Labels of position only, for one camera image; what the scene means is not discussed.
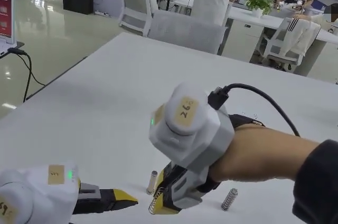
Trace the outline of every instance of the cabinet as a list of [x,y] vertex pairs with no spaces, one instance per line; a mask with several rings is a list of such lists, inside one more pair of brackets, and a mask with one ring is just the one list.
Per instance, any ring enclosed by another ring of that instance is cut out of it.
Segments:
[[250,62],[264,27],[234,20],[222,56]]
[[338,44],[327,43],[307,75],[310,78],[336,83],[338,80]]

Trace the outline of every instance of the black sleeve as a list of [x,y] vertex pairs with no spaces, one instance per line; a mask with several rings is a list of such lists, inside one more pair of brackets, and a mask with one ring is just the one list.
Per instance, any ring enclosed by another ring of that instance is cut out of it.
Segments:
[[327,140],[306,159],[294,187],[293,214],[307,224],[338,224],[338,142]]

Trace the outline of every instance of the spring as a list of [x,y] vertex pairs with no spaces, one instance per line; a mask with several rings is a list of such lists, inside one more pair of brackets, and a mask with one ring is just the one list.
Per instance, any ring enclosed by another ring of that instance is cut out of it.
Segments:
[[152,175],[151,175],[150,180],[149,180],[148,188],[146,190],[146,192],[147,192],[148,195],[151,195],[151,194],[154,193],[156,179],[157,179],[157,171],[153,170],[152,171]]
[[237,189],[233,188],[230,190],[226,199],[224,199],[221,205],[223,211],[227,211],[230,208],[231,204],[234,202],[234,199],[237,197],[237,195],[238,195]]
[[151,201],[151,203],[150,203],[150,205],[149,205],[149,207],[148,207],[148,211],[149,211],[151,214],[155,214],[154,208],[155,208],[155,205],[156,205],[156,201],[157,201],[158,197],[161,196],[161,194],[163,193],[163,191],[164,191],[164,188],[161,187],[161,188],[159,188],[159,189],[157,190],[157,192],[155,193],[154,198],[153,198],[153,200]]

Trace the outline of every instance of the green plant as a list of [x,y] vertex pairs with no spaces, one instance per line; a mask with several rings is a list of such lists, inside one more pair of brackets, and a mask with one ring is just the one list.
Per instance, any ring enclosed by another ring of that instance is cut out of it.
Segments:
[[271,12],[273,0],[247,0],[246,6],[250,10],[261,9],[263,14],[268,14]]

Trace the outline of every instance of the small metal cylinder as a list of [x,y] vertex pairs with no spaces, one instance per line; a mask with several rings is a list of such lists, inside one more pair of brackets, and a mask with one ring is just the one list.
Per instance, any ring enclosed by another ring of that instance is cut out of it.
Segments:
[[154,193],[156,179],[157,179],[157,171],[156,171],[156,170],[153,170],[153,171],[152,171],[152,175],[151,175],[151,177],[150,177],[150,181],[149,181],[148,188],[147,188],[147,190],[146,190],[147,194],[151,195],[151,194]]
[[226,199],[224,199],[221,208],[223,211],[228,211],[230,206],[232,205],[234,199],[237,197],[238,195],[238,191],[237,189],[233,188],[230,190],[230,192],[228,193]]

